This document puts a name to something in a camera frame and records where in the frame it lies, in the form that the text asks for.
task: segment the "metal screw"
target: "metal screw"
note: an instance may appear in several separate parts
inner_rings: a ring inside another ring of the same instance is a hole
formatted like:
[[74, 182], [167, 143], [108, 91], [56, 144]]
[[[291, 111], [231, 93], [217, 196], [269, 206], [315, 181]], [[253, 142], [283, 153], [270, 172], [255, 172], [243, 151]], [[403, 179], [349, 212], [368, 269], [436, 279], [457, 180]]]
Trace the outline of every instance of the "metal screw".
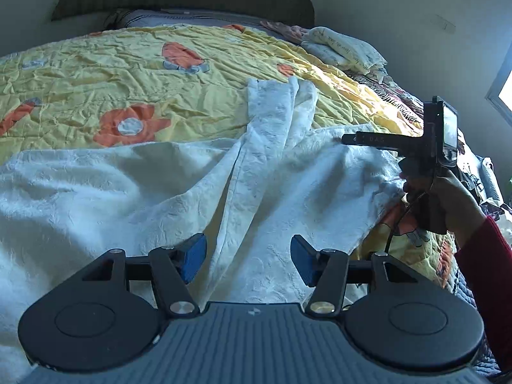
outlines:
[[334, 312], [334, 305], [328, 301], [316, 301], [309, 308], [318, 315], [325, 315]]
[[175, 301], [172, 305], [169, 306], [171, 312], [176, 313], [178, 315], [188, 315], [192, 313], [196, 307], [194, 304], [189, 301]]

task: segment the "device screen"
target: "device screen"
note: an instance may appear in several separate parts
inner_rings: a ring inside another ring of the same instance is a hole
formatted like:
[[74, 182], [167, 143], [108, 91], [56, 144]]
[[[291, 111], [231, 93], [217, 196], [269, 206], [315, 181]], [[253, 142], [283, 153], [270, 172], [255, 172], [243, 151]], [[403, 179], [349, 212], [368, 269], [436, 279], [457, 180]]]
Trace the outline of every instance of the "device screen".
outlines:
[[457, 116], [446, 105], [443, 106], [444, 143], [457, 148]]

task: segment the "person's arm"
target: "person's arm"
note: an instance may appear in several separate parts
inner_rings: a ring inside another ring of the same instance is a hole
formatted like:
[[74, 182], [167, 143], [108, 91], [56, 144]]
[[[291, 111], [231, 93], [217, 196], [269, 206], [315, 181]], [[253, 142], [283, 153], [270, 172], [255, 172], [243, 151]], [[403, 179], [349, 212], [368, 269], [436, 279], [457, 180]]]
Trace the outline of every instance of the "person's arm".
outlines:
[[496, 362], [502, 371], [512, 370], [512, 251], [491, 217], [455, 258], [473, 291]]
[[455, 234], [459, 268], [473, 291], [489, 347], [500, 369], [512, 369], [512, 252], [495, 222], [487, 219], [462, 183], [448, 171], [432, 183], [406, 174], [404, 191], [436, 195], [446, 212], [446, 227]]

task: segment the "hand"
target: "hand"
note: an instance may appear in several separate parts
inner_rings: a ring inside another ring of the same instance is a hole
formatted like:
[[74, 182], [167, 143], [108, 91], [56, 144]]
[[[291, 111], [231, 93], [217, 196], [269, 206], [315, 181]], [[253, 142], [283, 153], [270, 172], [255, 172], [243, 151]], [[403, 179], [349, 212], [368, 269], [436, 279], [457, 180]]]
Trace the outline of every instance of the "hand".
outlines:
[[446, 228], [455, 234], [459, 247], [462, 248], [484, 223], [485, 215], [475, 198], [451, 170], [446, 169], [443, 177], [437, 177], [434, 183], [432, 183], [432, 178], [412, 178], [404, 173], [401, 173], [400, 177], [406, 179], [404, 192], [407, 193], [408, 202], [411, 202], [421, 191], [426, 191], [438, 198], [446, 212]]

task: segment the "wall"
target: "wall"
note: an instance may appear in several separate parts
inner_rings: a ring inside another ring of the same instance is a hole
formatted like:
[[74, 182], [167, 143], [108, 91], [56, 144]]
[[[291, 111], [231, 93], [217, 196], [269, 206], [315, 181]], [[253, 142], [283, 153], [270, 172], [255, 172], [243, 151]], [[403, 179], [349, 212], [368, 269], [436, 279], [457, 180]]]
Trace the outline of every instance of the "wall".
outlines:
[[50, 23], [58, 0], [0, 0], [0, 56], [100, 30], [104, 14]]
[[[317, 24], [370, 42], [395, 81], [423, 100], [444, 97], [500, 187], [512, 177], [512, 128], [485, 99], [512, 42], [512, 0], [312, 0]], [[449, 34], [435, 15], [456, 27]]]

